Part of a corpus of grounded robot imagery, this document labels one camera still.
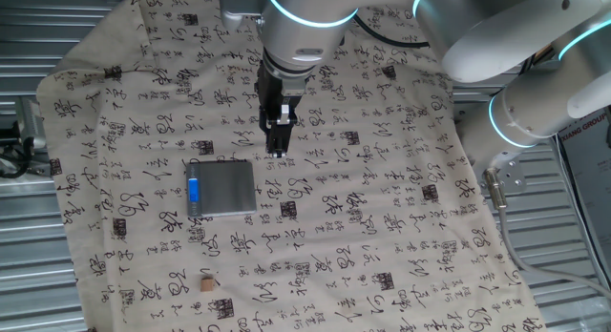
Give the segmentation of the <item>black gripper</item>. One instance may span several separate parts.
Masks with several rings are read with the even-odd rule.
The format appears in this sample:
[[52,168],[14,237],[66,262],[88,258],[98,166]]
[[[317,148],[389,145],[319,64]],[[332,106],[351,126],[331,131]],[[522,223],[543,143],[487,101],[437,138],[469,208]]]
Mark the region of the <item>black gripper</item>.
[[[286,76],[271,72],[265,64],[258,69],[257,92],[260,100],[260,129],[265,134],[265,148],[272,157],[286,156],[292,128],[297,122],[295,110],[306,91],[302,76]],[[278,145],[276,122],[280,118],[281,147]]]

